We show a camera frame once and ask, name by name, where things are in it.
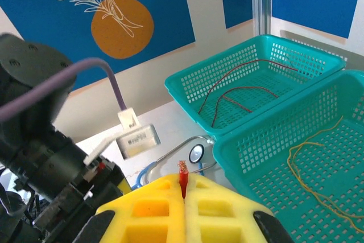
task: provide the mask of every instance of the teal plastic basket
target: teal plastic basket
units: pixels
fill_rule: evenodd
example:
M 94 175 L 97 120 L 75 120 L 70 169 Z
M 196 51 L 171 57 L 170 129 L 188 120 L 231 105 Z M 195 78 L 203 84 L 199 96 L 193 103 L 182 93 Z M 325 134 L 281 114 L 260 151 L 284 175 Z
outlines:
M 213 89 L 201 113 L 198 113 L 217 81 L 236 66 L 256 59 L 273 60 L 298 71 L 267 61 L 239 67 Z M 272 35 L 261 35 L 170 76 L 165 84 L 191 119 L 218 138 L 344 66 L 341 58 L 326 52 Z M 263 89 L 231 91 L 226 95 L 229 100 L 220 100 L 212 127 L 218 99 L 236 87 L 264 87 L 278 98 Z M 252 113 L 232 103 L 232 100 Z
M 342 71 L 217 141 L 216 161 L 237 191 L 276 214 L 295 242 L 364 242 L 347 220 L 318 203 L 287 165 L 289 148 L 314 133 L 295 162 L 313 190 L 343 211 L 364 215 L 364 74 Z M 364 229 L 364 220 L 354 223 Z

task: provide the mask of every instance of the yellow foam block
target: yellow foam block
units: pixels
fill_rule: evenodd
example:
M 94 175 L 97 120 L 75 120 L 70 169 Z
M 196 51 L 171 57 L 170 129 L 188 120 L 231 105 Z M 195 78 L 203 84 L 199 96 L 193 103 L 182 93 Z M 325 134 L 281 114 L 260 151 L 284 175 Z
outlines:
M 269 209 L 198 174 L 189 174 L 185 202 L 187 243 L 266 243 L 254 220 Z
M 185 243 L 184 202 L 178 175 L 153 183 L 101 206 L 115 212 L 100 243 Z

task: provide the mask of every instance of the orange circle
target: orange circle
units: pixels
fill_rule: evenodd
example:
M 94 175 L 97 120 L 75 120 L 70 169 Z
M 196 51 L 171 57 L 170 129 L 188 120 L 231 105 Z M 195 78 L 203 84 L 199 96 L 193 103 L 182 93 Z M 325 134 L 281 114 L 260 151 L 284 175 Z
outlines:
M 102 5 L 107 6 L 106 1 L 102 1 Z M 139 1 L 114 0 L 114 2 L 127 20 L 142 27 L 130 28 L 134 34 L 132 37 L 112 15 L 103 19 L 105 13 L 96 11 L 91 23 L 91 32 L 96 44 L 104 53 L 115 59 L 125 59 L 139 53 L 149 44 L 153 36 L 154 23 L 148 9 Z M 131 25 L 125 19 L 121 22 Z

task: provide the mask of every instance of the red wire end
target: red wire end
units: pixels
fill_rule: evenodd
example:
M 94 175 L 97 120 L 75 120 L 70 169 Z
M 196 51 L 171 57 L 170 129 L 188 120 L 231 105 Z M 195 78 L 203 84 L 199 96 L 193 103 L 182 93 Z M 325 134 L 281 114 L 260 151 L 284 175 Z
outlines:
M 180 160 L 178 162 L 178 166 L 180 167 L 180 186 L 182 191 L 182 197 L 183 199 L 186 197 L 186 189 L 187 189 L 187 183 L 188 183 L 188 169 L 186 165 L 185 160 Z

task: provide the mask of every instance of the yellow wire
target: yellow wire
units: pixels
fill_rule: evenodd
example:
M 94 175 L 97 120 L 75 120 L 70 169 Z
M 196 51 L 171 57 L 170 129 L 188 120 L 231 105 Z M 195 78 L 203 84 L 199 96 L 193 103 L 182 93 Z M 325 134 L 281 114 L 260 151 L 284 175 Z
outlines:
M 304 145 L 317 145 L 317 146 L 324 146 L 324 145 L 322 145 L 322 144 L 320 144 L 320 143 L 317 143 L 317 142 L 308 142 L 308 140 L 310 140 L 310 139 L 312 139 L 312 138 L 314 138 L 314 137 L 316 137 L 317 135 L 319 135 L 319 134 L 321 134 L 321 133 L 323 133 L 323 132 L 327 132 L 327 131 L 332 131 L 333 129 L 335 129 L 337 126 L 338 126 L 338 124 L 342 121 L 342 119 L 343 119 L 343 116 L 341 116 L 341 118 L 338 120 L 338 122 L 333 126 L 333 127 L 331 127 L 330 129 L 324 129 L 324 130 L 320 130 L 320 131 L 318 131 L 316 134 L 314 134 L 314 135 L 312 135 L 312 136 L 310 136 L 309 138 L 307 138 L 303 143 L 301 143 L 300 145 L 296 145 L 296 146 L 294 146 L 294 147 L 292 147 L 292 148 L 290 148 L 290 150 L 289 150 L 289 156 L 288 156 L 288 158 L 287 158 L 287 164 L 288 164 L 288 166 L 289 166 L 289 169 L 292 171 L 292 173 L 293 173 L 293 175 L 295 176 L 295 178 L 300 182 L 300 184 L 301 184 L 301 186 L 306 190 L 306 191 L 308 191 L 308 192 L 310 192 L 316 199 L 317 199 L 317 201 L 321 204 L 321 205 L 323 205 L 324 207 L 326 207 L 327 209 L 329 209 L 330 211 L 332 211 L 335 215 L 337 215 L 338 217 L 342 217 L 342 218 L 344 218 L 344 219 L 347 219 L 348 221 L 349 221 L 349 223 L 353 226 L 353 228 L 356 230 L 356 231 L 358 231 L 359 233 L 364 233 L 364 230 L 362 230 L 362 229 L 359 229 L 355 224 L 354 224 L 354 222 L 352 221 L 352 219 L 351 219 L 351 217 L 352 218 L 363 218 L 364 216 L 357 216 L 357 215 L 350 215 L 350 214 L 348 214 L 348 213 L 346 213 L 346 212 L 344 212 L 340 207 L 338 207 L 335 203 L 334 203 L 334 201 L 333 200 L 331 200 L 329 197 L 327 197 L 327 196 L 325 196 L 325 195 L 323 195 L 323 194 L 321 194 L 321 193 L 318 193 L 318 192 L 316 192 L 316 191 L 314 191 L 314 190 L 312 190 L 310 187 L 308 187 L 308 185 L 307 184 L 305 184 L 304 182 L 303 182 L 303 180 L 302 180 L 302 178 L 301 178 L 301 174 L 300 174 L 300 170 L 299 170 L 299 168 L 298 168 L 298 166 L 297 165 L 295 165 L 295 162 L 294 162 L 294 160 L 295 160 L 295 158 L 296 158 L 296 156 L 297 156 L 297 154 L 298 154 L 298 152 L 301 150 L 301 148 L 304 146 Z M 296 151 L 295 151 L 295 153 L 294 153 L 294 155 L 293 155 L 293 157 L 292 157 L 292 150 L 293 149 L 297 149 Z M 319 198 L 319 196 L 321 196 L 321 197 L 323 197 L 324 199 L 326 199 L 328 202 L 330 202 L 334 207 L 335 207 L 335 209 L 336 210 L 338 210 L 340 213 L 338 213 L 337 211 L 335 211 L 335 209 L 334 208 L 332 208 L 331 206 L 329 206 L 329 205 L 327 205 L 327 204 L 325 204 L 320 198 Z

